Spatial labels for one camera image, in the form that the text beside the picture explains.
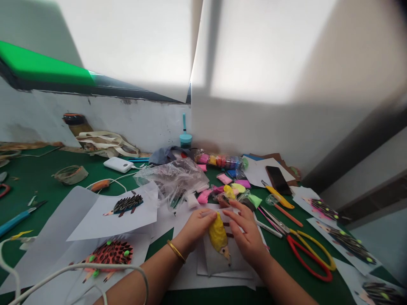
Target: window frame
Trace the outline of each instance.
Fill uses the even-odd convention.
[[[134,86],[134,88],[120,88],[115,86],[103,86],[103,83],[117,83],[122,82],[111,79],[107,76],[93,73],[90,74],[95,81],[95,86],[67,84],[67,83],[52,83],[42,82],[37,80],[26,80],[16,76],[10,67],[0,58],[0,75],[6,82],[18,91],[31,92],[32,90],[39,90],[43,92],[52,92],[59,94],[79,94],[89,96],[105,96],[105,97],[118,97],[130,98],[139,100],[150,100],[157,102],[168,102],[176,104],[191,104],[191,83],[188,89],[187,100],[185,103],[174,100],[172,98],[151,92],[142,88]]]

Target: window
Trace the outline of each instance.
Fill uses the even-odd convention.
[[[40,90],[180,103],[15,45],[0,42],[0,74],[17,90]],[[191,85],[187,103],[191,103]]]

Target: person's left hand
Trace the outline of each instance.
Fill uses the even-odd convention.
[[[212,213],[202,216],[202,213],[210,211]],[[180,233],[172,240],[173,245],[185,259],[195,249],[198,240],[203,237],[216,217],[217,213],[211,209],[194,211]]]

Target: yellow clay bird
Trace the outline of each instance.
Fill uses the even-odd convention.
[[[222,254],[230,262],[230,253],[228,248],[228,237],[226,235],[225,227],[223,226],[223,221],[220,218],[219,212],[217,213],[216,220],[209,227],[209,239],[211,240],[212,246],[217,252]]]

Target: green table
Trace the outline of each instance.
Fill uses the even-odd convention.
[[[51,147],[44,147],[38,150],[31,150],[27,153],[40,155],[46,151],[49,151]],[[59,203],[66,197],[70,190],[80,185],[87,187],[89,184],[105,178],[117,178],[122,174],[108,169],[103,166],[103,161],[106,159],[93,156],[90,157],[86,154],[54,151],[42,157],[24,157],[12,160],[8,165],[3,167],[0,172],[7,171],[9,177],[6,183],[11,186],[11,191],[0,199],[0,206],[2,207],[2,213],[0,213],[0,224],[5,223],[14,216],[27,209],[27,203],[37,191],[37,201],[48,200],[48,202],[33,212],[30,217],[17,225],[14,229],[8,232],[1,238],[1,241],[10,238],[10,236],[16,235],[22,231],[33,230],[33,235],[38,235],[42,227],[52,215]],[[70,166],[70,165],[83,165],[89,172],[88,177],[74,186],[63,186],[57,182],[51,175],[55,174],[58,170]],[[211,184],[217,186],[221,185],[221,182],[216,178],[216,175],[220,173],[220,170],[216,168],[210,168],[206,173]],[[18,177],[19,180],[13,181],[10,176]],[[134,179],[130,176],[120,181],[127,189],[136,188],[137,185]],[[112,184],[109,189],[102,191],[101,193],[109,196],[120,195],[123,192],[123,188],[117,183]],[[265,199],[269,193],[266,189],[253,188],[252,193],[258,197]],[[301,229],[303,232],[310,234],[316,238],[335,258],[341,259],[347,262],[346,259],[327,241],[322,235],[320,235],[307,221],[306,219],[310,215],[303,209],[297,206],[292,201],[291,197],[286,196],[286,199],[295,206],[295,209],[290,213],[304,224]],[[298,227],[288,220],[280,211],[273,207],[269,207],[264,204],[266,209],[270,210],[276,217],[287,224],[293,229]],[[258,220],[266,223],[263,215],[256,211]],[[147,258],[151,257],[156,251],[163,247],[167,239],[171,239],[173,230],[171,229],[161,238],[150,245],[147,253]],[[294,253],[290,249],[288,242],[285,239],[278,239],[271,235],[267,231],[263,231],[267,245],[270,247],[271,255],[286,269],[286,271],[320,304],[352,304],[353,298],[344,282],[342,277],[336,271],[333,273],[333,281],[331,283],[324,283],[314,276],[312,276],[294,256]],[[25,254],[24,251],[19,250],[19,242],[9,242],[5,244],[3,248],[3,256],[5,261],[10,266],[15,266],[20,258]],[[317,249],[316,252],[325,258],[324,254]],[[319,270],[317,265],[310,260],[305,254],[301,254],[304,260],[315,270]],[[384,269],[379,267],[373,274],[384,280],[398,284],[397,281]],[[0,270],[0,284],[7,277],[7,273]],[[8,304],[13,300],[14,293],[8,293],[0,295],[0,304]],[[198,304],[207,304],[215,301],[217,304],[225,304],[233,302],[234,304],[247,304],[253,303],[273,303],[272,297],[269,295],[265,288],[257,288],[257,291],[253,291],[247,287],[226,287],[226,288],[206,288],[206,289],[190,289],[182,291],[169,291],[163,298],[163,303],[166,304],[191,304],[191,302]]]

